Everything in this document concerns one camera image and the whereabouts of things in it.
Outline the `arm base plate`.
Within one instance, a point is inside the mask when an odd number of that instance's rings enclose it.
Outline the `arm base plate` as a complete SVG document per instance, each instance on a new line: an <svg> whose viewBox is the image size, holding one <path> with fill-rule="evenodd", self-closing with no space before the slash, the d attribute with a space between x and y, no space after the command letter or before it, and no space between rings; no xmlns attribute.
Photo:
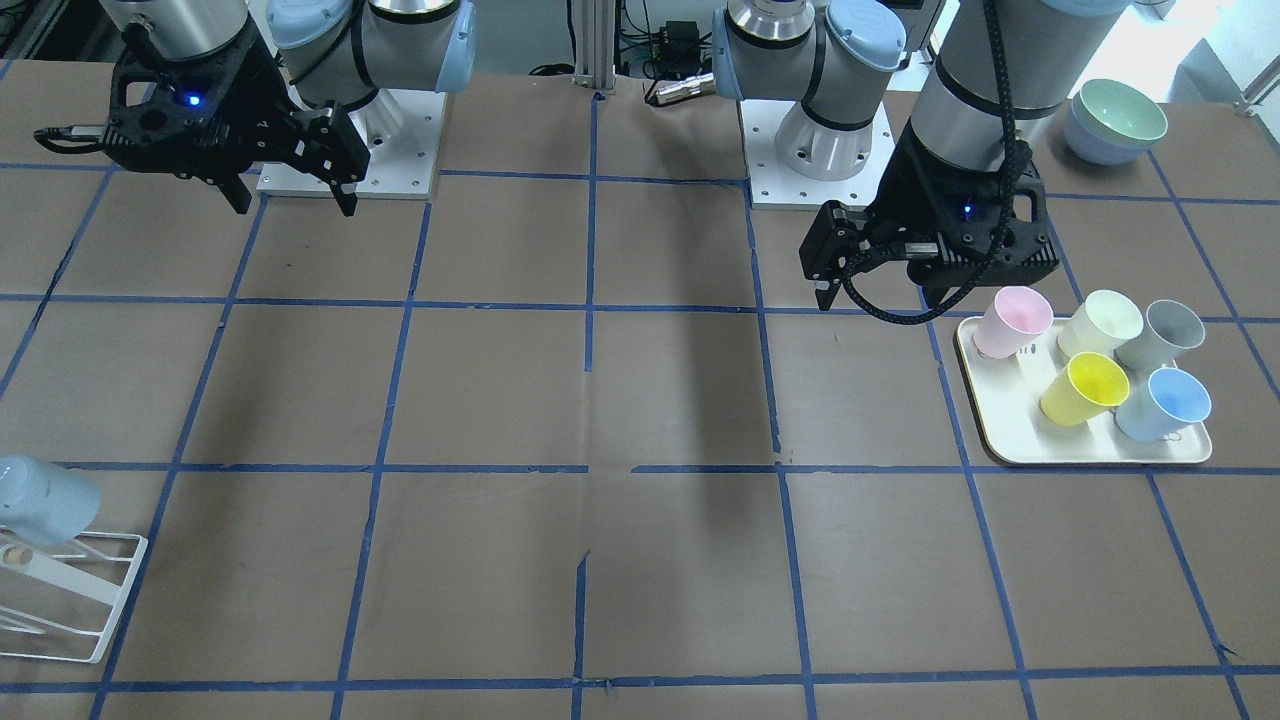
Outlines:
<svg viewBox="0 0 1280 720"><path fill-rule="evenodd" d="M790 101L780 100L745 100L739 104L753 205L774 210L817 210L835 199L855 209L865 208L876 197L895 147L884 105L877 108L870 126L874 131L870 151L859 172L847 179L814 179L786 164L774 137L791 106Z"/></svg>
<svg viewBox="0 0 1280 720"><path fill-rule="evenodd" d="M364 199L428 200L449 94L384 88L351 114L370 151L362 181L347 184Z"/></svg>

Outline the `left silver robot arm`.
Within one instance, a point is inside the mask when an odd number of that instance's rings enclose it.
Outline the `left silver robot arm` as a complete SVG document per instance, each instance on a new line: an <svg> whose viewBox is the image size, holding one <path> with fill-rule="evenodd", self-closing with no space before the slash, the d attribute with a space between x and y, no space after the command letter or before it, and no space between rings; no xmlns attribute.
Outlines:
<svg viewBox="0 0 1280 720"><path fill-rule="evenodd" d="M815 305L847 295L883 322L929 322L977 287L1029 286L1060 264L1032 147L1123 1L964 1L864 209L823 202L799 249ZM906 51L878 1L727 1L712 31L721 96L790 101L777 140L812 178L860 170Z"/></svg>

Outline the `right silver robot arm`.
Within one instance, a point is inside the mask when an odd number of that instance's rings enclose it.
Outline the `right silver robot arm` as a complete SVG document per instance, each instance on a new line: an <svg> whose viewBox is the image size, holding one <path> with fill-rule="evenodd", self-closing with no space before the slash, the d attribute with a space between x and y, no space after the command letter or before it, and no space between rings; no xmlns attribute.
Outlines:
<svg viewBox="0 0 1280 720"><path fill-rule="evenodd" d="M452 94L474 72L471 1L106 1L125 45L101 151L125 170L197 179L237 213L241 174L282 163L357 206L370 141L355 115L392 90Z"/></svg>

